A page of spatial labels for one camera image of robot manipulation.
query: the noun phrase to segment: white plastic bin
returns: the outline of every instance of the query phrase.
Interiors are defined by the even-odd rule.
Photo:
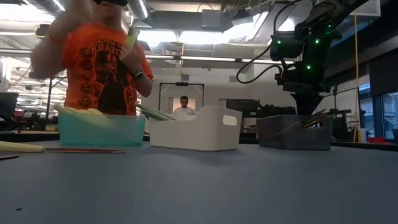
[[[182,121],[150,121],[150,145],[195,151],[237,149],[242,112],[205,106],[196,118]]]

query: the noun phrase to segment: gray table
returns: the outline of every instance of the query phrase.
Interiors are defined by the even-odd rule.
[[[396,152],[127,150],[0,161],[0,223],[398,222]]]

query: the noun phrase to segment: white shirt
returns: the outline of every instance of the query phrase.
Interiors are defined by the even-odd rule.
[[[197,115],[198,113],[190,107],[186,107],[186,108],[179,107],[174,110],[173,114],[177,115],[177,116],[181,116],[181,115]]]

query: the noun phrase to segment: teal plastic bin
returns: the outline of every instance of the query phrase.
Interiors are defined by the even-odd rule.
[[[62,145],[140,146],[145,116],[60,114]]]

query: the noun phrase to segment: yellow phone case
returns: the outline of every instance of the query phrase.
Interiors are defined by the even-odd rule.
[[[139,29],[130,27],[129,32],[127,33],[125,44],[130,47],[134,47],[137,42],[138,35]]]

